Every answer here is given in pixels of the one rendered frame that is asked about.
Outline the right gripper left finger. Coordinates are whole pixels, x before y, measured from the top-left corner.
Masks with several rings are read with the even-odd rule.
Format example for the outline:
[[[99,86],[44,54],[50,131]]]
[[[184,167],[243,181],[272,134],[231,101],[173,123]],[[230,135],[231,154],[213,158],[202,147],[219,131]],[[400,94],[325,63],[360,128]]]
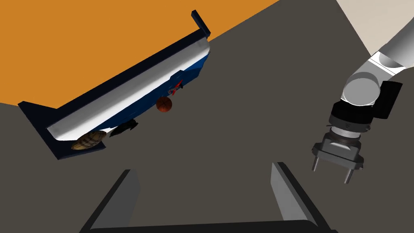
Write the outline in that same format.
[[[125,231],[140,193],[137,172],[126,169],[110,188],[81,231]]]

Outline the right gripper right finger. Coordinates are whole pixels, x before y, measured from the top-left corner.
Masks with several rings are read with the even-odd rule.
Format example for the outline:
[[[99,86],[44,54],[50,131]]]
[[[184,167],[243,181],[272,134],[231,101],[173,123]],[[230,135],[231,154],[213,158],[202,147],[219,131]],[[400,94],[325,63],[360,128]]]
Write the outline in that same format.
[[[330,228],[287,165],[272,164],[270,184],[283,220],[308,220],[322,229]]]

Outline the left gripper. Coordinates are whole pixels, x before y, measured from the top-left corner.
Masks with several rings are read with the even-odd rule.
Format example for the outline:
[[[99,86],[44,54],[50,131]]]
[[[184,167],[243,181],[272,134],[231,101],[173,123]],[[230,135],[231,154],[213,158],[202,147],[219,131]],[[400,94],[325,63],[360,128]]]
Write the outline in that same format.
[[[354,170],[363,169],[364,158],[359,154],[360,137],[347,138],[332,131],[327,132],[322,142],[314,144],[312,153],[315,156],[312,170],[316,171],[320,159],[343,166],[348,170],[344,183],[348,184]]]

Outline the brown striped oval cushion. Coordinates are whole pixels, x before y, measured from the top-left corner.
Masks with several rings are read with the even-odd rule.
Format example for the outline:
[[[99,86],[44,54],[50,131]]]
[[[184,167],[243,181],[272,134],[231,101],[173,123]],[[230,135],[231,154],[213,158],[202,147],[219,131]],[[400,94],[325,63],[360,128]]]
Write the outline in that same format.
[[[91,131],[79,137],[71,146],[72,150],[86,150],[95,147],[106,137],[105,131]]]

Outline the black flat toy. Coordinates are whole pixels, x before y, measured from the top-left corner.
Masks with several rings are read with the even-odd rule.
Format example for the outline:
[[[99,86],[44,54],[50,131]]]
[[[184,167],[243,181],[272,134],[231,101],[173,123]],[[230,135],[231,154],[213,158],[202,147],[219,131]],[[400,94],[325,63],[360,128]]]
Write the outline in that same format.
[[[116,136],[118,134],[123,133],[126,130],[132,130],[135,128],[139,123],[135,121],[135,119],[130,119],[122,124],[120,124],[117,128],[115,128],[109,137]]]

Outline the orange basketball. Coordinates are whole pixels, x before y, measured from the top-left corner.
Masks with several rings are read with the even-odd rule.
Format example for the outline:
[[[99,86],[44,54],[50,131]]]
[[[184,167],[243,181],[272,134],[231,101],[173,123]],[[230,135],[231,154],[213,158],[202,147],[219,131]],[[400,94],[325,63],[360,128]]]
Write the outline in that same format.
[[[168,112],[172,109],[172,101],[167,96],[162,96],[156,101],[157,110],[160,112]]]

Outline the dark blue bed white mattress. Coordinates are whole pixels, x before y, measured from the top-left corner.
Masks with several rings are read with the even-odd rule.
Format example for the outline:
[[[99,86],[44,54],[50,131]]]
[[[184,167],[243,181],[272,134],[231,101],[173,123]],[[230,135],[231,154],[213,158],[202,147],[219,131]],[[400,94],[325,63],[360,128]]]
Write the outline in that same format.
[[[20,102],[21,111],[56,159],[103,150],[101,143],[86,150],[72,144],[91,131],[107,136],[120,124],[135,119],[181,80],[183,87],[199,76],[210,53],[210,30],[196,11],[198,29],[58,108]]]

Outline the red and grey toy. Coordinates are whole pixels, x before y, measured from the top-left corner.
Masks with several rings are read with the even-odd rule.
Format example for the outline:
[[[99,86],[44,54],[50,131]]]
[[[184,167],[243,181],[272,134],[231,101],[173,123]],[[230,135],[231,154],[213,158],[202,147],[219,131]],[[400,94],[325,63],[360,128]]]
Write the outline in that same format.
[[[182,81],[183,80],[181,80],[176,86],[174,86],[173,88],[171,88],[171,89],[169,89],[168,90],[168,95],[174,95],[175,94],[175,92],[178,90],[178,89],[182,89],[183,88],[183,84],[182,84]]]

